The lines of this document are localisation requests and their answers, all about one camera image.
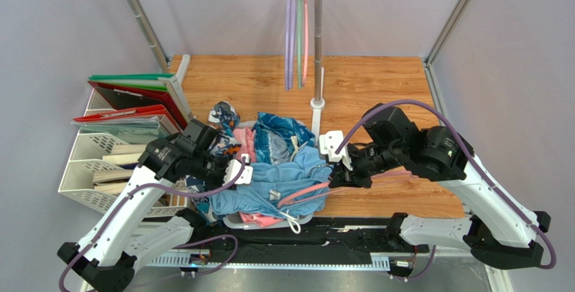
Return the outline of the pink hanger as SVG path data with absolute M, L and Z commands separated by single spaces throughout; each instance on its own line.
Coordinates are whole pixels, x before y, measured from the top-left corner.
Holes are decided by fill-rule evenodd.
M 413 174 L 411 174 L 411 172 L 407 170 L 394 170 L 384 174 L 375 175 L 371 177 L 371 179 L 391 179 L 395 177 L 399 177 L 401 180 L 416 178 Z M 278 202 L 277 208 L 283 208 L 284 206 L 291 206 L 293 204 L 300 204 L 303 202 L 316 200 L 319 198 L 327 197 L 330 194 L 336 194 L 348 191 L 354 192 L 357 190 L 359 190 L 359 188 L 357 187 L 341 187 L 331 189 L 329 188 L 328 182 L 319 183 L 316 185 L 312 185 L 308 188 L 301 189 L 300 191 L 297 191 L 296 193 L 293 193 L 285 197 L 284 199 Z
M 308 17 L 308 0 L 304 0 L 303 7 L 303 31 L 302 31 L 302 65 L 303 65 L 303 87 L 306 85 L 308 75 L 308 60 L 309 60 L 309 33 L 308 33 L 309 17 Z

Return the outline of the light blue shorts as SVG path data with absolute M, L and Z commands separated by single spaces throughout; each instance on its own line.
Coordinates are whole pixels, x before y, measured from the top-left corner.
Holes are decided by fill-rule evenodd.
M 209 198 L 218 216 L 237 212 L 283 218 L 307 216 L 325 207 L 326 197 L 277 208 L 285 197 L 312 185 L 328 182 L 332 168 L 325 165 L 316 148 L 305 146 L 292 161 L 271 165 L 253 163 L 252 183 L 227 189 Z

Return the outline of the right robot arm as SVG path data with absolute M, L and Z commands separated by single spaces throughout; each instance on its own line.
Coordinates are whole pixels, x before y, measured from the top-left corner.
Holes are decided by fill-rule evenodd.
M 341 131 L 320 136 L 320 153 L 333 165 L 329 187 L 369 188 L 374 176 L 402 167 L 449 190 L 470 214 L 448 219 L 397 212 L 385 229 L 389 245 L 450 247 L 500 270 L 553 268 L 557 256 L 546 236 L 550 215 L 513 198 L 449 121 L 420 129 L 403 112 L 403 104 L 380 103 L 363 115 L 358 127 L 371 138 L 363 147 Z

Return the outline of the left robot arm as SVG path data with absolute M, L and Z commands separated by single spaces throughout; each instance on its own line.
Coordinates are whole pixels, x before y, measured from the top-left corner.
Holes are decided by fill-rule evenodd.
M 206 198 L 251 180 L 248 155 L 236 160 L 211 154 L 218 136 L 216 129 L 193 119 L 183 132 L 149 142 L 100 221 L 79 241 L 59 248 L 57 255 L 66 264 L 59 290 L 66 291 L 65 278 L 75 272 L 94 291 L 124 291 L 150 261 L 170 249 L 191 246 L 196 217 L 188 208 L 150 233 L 136 239 L 132 234 L 166 193 Z

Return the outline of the colorful patterned shorts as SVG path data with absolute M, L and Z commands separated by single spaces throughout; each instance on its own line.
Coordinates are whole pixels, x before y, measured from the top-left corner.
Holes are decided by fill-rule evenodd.
M 210 146 L 210 153 L 216 158 L 225 157 L 231 159 L 236 156 L 241 148 L 233 135 L 233 130 L 240 122 L 240 115 L 227 102 L 217 103 L 209 112 L 208 125 L 216 129 L 219 134 Z M 217 216 L 210 204 L 208 197 L 191 198 L 191 203 L 199 215 L 208 225 L 218 223 L 222 216 Z

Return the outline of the dark blue patterned shorts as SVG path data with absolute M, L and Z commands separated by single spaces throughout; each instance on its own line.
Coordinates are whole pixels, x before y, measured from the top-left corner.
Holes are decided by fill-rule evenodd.
M 258 112 L 252 127 L 258 163 L 277 165 L 292 161 L 303 146 L 314 146 L 316 136 L 300 121 Z

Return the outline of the purple hanger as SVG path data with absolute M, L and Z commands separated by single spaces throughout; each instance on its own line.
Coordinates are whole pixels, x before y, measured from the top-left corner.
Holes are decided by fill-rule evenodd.
M 290 38 L 289 38 L 289 66 L 288 66 L 288 89 L 294 86 L 294 59 L 296 50 L 296 18 L 298 0 L 290 0 Z
M 288 91 L 291 88 L 291 81 L 290 76 L 292 72 L 290 72 L 290 63 L 292 59 L 290 58 L 290 36 L 291 36 L 291 3 L 292 0 L 286 0 L 285 4 L 285 55 L 284 55 L 284 88 L 285 91 Z

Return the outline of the pink garment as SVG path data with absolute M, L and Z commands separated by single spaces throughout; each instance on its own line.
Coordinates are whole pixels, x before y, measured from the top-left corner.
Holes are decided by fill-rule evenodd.
M 250 162 L 256 162 L 255 135 L 249 127 L 236 128 L 233 130 L 234 139 L 240 143 L 240 148 L 236 154 L 236 159 L 242 160 L 242 155 L 247 154 Z

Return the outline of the white laundry basket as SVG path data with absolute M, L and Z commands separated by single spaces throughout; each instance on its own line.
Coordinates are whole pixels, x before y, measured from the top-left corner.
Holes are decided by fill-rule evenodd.
M 256 123 L 256 121 L 241 122 L 236 126 L 235 130 L 236 129 L 243 129 L 243 128 L 251 129 L 255 123 Z M 307 216 L 299 216 L 296 219 L 296 223 L 298 223 L 299 225 L 304 225 L 304 224 L 308 223 L 309 221 L 311 221 L 313 216 L 314 216 L 314 213 L 311 213 Z M 227 227 L 229 227 L 230 229 L 243 229 L 243 230 L 278 229 L 278 228 L 288 228 L 289 229 L 289 227 L 290 227 L 290 222 L 286 219 L 279 219 L 279 218 L 273 218 L 273 217 L 271 217 L 271 218 L 267 217 L 267 218 L 272 219 L 273 223 L 270 223 L 269 221 L 264 219 L 265 220 L 264 221 L 265 222 L 264 227 L 261 227 L 257 223 L 245 223 L 239 213 L 230 214 L 230 215 L 223 217 L 223 223 Z

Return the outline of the books in organizer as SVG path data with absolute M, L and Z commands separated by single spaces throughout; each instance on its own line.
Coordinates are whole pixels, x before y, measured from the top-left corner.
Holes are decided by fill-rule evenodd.
M 100 169 L 94 170 L 90 189 L 96 192 L 119 197 L 128 186 L 134 170 L 138 166 L 138 159 L 144 152 L 144 144 L 119 145 L 113 148 L 112 153 L 104 155 Z

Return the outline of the green folder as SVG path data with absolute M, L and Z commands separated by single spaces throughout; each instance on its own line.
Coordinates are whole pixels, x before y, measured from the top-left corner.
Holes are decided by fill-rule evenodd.
M 167 92 L 169 82 L 180 84 L 175 74 L 92 75 L 88 81 L 164 92 Z

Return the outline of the red folder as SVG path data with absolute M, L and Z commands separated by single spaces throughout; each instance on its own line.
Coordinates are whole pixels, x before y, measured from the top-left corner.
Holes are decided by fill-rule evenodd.
M 190 121 L 189 116 L 180 109 L 176 99 L 168 91 L 147 90 L 95 81 L 88 81 L 88 84 L 115 110 L 163 105 L 182 129 Z

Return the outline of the metal clothes rack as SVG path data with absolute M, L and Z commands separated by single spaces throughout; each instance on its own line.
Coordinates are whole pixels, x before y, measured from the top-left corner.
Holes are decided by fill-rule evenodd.
M 171 59 L 167 56 L 157 35 L 149 22 L 139 0 L 126 0 L 132 14 L 157 61 L 162 72 L 167 73 Z M 322 53 L 322 27 L 323 27 L 323 0 L 314 0 L 314 96 L 310 100 L 312 111 L 311 131 L 316 136 L 321 135 L 321 117 L 325 109 L 324 81 L 325 68 L 323 67 Z

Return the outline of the white file organizer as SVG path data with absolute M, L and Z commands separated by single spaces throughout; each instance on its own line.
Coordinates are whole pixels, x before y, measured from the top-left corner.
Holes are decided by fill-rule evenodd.
M 180 84 L 169 82 L 167 91 L 192 119 L 181 78 L 176 77 Z M 183 130 L 163 105 L 115 110 L 93 88 L 83 116 L 74 118 L 72 125 L 78 134 L 58 192 L 100 213 L 107 212 L 117 198 L 89 188 L 93 171 L 104 165 L 102 156 L 119 145 L 145 147 L 152 140 Z

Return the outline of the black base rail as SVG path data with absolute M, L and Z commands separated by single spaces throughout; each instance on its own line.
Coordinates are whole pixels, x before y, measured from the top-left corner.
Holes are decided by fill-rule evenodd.
M 412 276 L 431 255 L 427 244 L 412 246 L 390 233 L 390 218 L 316 217 L 295 234 L 288 227 L 232 229 L 201 225 L 193 231 L 195 247 L 170 249 L 144 262 L 146 266 L 186 272 L 214 268 L 385 271 Z

